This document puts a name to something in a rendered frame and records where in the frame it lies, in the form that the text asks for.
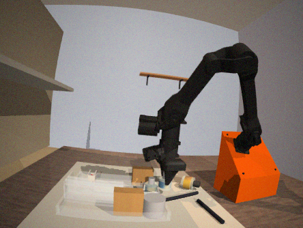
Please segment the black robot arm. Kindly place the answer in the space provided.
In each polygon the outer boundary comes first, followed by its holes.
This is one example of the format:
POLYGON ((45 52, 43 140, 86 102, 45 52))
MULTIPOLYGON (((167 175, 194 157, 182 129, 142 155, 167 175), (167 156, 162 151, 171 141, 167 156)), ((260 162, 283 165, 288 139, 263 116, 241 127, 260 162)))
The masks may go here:
MULTIPOLYGON (((180 124, 184 120, 191 103, 209 83, 215 73, 238 73, 244 103, 244 114, 240 115, 241 132, 233 139, 235 151, 249 154, 249 149, 261 144, 261 125, 257 117, 257 95, 255 77, 258 58, 244 43, 236 43, 204 55, 203 60, 191 74, 178 93, 173 94, 158 110, 158 116, 140 115, 138 135, 158 136, 162 130, 164 138, 179 138, 180 124)), ((145 162, 160 157, 164 160, 164 146, 158 145, 142 149, 145 162)))

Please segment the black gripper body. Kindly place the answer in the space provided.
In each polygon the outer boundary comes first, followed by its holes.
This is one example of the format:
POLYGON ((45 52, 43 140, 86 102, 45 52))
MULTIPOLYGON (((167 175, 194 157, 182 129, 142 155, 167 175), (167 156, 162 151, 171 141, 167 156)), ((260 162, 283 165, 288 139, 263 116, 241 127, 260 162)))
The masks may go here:
POLYGON ((161 143, 164 146, 164 160, 162 161, 162 168, 165 171, 185 171, 186 163, 179 158, 178 145, 181 145, 179 138, 164 138, 161 137, 161 143))

